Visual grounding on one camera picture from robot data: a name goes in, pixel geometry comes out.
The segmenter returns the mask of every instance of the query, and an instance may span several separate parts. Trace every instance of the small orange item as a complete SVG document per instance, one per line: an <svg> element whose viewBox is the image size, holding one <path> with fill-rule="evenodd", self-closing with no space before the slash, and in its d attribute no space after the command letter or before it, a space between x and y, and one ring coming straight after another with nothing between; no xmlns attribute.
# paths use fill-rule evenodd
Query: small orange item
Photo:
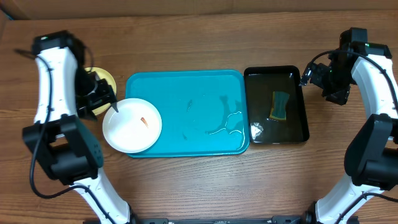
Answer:
<svg viewBox="0 0 398 224"><path fill-rule="evenodd" d="M145 126L147 126L147 128L149 128L149 127L148 127L148 123L147 123L147 121L145 120L144 117L141 118L141 121L145 124Z"/></svg>

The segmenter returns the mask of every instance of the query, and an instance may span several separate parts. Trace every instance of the yellow sponge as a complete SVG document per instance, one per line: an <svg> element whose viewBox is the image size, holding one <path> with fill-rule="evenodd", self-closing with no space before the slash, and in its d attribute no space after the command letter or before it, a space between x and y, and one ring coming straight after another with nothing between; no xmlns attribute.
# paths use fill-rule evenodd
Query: yellow sponge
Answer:
<svg viewBox="0 0 398 224"><path fill-rule="evenodd" d="M284 91L275 91L272 93L272 108L269 118L285 121L286 120L286 104L289 100L289 94Z"/></svg>

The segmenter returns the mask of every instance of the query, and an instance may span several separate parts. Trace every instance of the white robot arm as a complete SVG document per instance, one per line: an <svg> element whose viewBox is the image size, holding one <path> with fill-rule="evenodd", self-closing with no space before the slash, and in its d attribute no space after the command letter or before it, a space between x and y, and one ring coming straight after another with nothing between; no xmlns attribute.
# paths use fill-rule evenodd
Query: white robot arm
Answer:
<svg viewBox="0 0 398 224"><path fill-rule="evenodd" d="M313 219L307 223L346 224L373 197L371 193L381 194L397 184L396 151L385 153L384 147L396 135L398 87L388 47L369 44L366 29L351 28L343 32L340 48L325 53L330 53L331 64L316 65L312 60L301 85L310 80L323 89L326 100L344 105L349 85L357 84L368 121L347 149L346 173L326 197L316 202L313 208L316 222Z"/></svg>
<svg viewBox="0 0 398 224"><path fill-rule="evenodd" d="M394 89L398 90L395 78L392 74L392 60L381 55L368 55L368 57L378 63L382 68L386 69L387 74L393 81ZM370 64L367 60L359 57L351 71L353 80L359 87L363 104L365 106L366 117L371 114L388 114L391 118L398 118L392 100L391 92L386 82L386 78L380 73L379 69ZM334 224L339 216L357 199L363 197L364 193L383 193L380 187L372 185L353 184L351 177L347 174L334 186L328 195L320 199L315 204L317 220L323 224ZM346 224L349 217L356 212L367 200L362 198L354 208L352 208L340 221Z"/></svg>
<svg viewBox="0 0 398 224"><path fill-rule="evenodd" d="M93 109L115 102L112 88L106 80L97 80L95 73L84 70L84 45L66 31L37 37L32 53L39 68L40 93L35 124L23 130L26 145L32 152L40 151L35 159L48 177L76 190L101 224L132 223L130 206L116 193L104 172L99 142L79 120L95 119ZM49 96L52 109L46 123ZM39 137L40 129L45 129L47 138ZM66 138L68 143L52 147L49 143L58 138ZM35 149L38 141L42 142Z"/></svg>

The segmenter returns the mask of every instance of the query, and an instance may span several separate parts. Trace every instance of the white plastic bowl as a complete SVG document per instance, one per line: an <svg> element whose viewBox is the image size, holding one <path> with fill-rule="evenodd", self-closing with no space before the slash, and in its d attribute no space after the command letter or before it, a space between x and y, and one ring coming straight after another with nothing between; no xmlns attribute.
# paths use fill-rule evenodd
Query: white plastic bowl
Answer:
<svg viewBox="0 0 398 224"><path fill-rule="evenodd" d="M136 153L155 144L162 131L162 118L154 105L130 98L117 102L117 107L118 113L110 107L102 124L109 145L121 152Z"/></svg>

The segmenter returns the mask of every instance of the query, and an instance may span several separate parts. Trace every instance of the teal plastic tray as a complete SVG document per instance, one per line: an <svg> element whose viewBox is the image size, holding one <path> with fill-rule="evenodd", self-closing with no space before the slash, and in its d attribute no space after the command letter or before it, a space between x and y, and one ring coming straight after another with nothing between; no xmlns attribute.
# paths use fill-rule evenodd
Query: teal plastic tray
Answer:
<svg viewBox="0 0 398 224"><path fill-rule="evenodd" d="M131 157L234 155L249 146L244 81L238 71L136 73L127 81L126 98L152 103L162 117L157 142Z"/></svg>

